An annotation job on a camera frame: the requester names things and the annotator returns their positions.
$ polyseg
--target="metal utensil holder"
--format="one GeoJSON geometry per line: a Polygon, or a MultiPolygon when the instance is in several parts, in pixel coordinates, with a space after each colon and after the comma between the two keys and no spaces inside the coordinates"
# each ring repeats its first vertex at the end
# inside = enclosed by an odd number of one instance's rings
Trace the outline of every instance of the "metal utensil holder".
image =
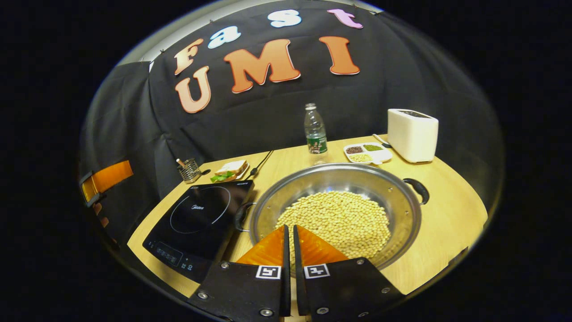
{"type": "Polygon", "coordinates": [[[194,158],[186,160],[185,167],[179,164],[177,166],[177,170],[179,170],[179,173],[185,183],[193,183],[201,176],[201,171],[198,169],[197,162],[194,158]]]}

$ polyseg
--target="water bottle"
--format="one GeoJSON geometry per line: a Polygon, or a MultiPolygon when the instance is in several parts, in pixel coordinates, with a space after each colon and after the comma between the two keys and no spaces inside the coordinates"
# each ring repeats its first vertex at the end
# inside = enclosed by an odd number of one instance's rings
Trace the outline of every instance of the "water bottle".
{"type": "Polygon", "coordinates": [[[306,142],[308,143],[311,162],[314,165],[326,163],[328,146],[325,137],[325,125],[314,103],[306,104],[304,130],[306,132],[306,142]]]}

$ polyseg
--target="bolt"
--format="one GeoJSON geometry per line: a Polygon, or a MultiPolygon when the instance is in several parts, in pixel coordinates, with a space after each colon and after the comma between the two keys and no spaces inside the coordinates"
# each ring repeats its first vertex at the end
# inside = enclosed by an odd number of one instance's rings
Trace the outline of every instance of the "bolt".
{"type": "Polygon", "coordinates": [[[270,310],[270,309],[260,310],[260,315],[262,315],[262,316],[272,316],[273,314],[274,314],[274,312],[272,312],[272,310],[270,310]]]}

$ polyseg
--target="pot handle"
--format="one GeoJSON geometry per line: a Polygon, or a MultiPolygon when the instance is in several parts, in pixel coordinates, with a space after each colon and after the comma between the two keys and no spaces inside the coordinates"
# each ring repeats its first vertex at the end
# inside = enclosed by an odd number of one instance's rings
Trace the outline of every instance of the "pot handle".
{"type": "Polygon", "coordinates": [[[415,192],[417,192],[418,194],[421,195],[421,197],[423,197],[423,200],[421,201],[420,205],[425,205],[427,201],[429,201],[429,191],[427,191],[427,188],[425,188],[425,186],[422,183],[411,178],[405,178],[403,179],[403,182],[409,183],[413,187],[415,192]]]}
{"type": "Polygon", "coordinates": [[[243,205],[241,205],[239,207],[239,209],[236,211],[236,215],[235,215],[235,229],[238,231],[246,231],[249,232],[250,230],[247,229],[243,229],[243,220],[246,217],[246,210],[248,209],[248,207],[252,206],[252,205],[256,205],[256,202],[247,202],[243,205]]]}

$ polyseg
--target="black induction cooktop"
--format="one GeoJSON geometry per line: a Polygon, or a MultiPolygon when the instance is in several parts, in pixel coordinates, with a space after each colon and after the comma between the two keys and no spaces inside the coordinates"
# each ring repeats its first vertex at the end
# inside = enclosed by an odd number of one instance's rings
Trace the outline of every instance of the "black induction cooktop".
{"type": "Polygon", "coordinates": [[[159,219],[143,247],[168,267],[201,283],[223,255],[236,211],[253,188],[252,180],[190,187],[159,219]]]}

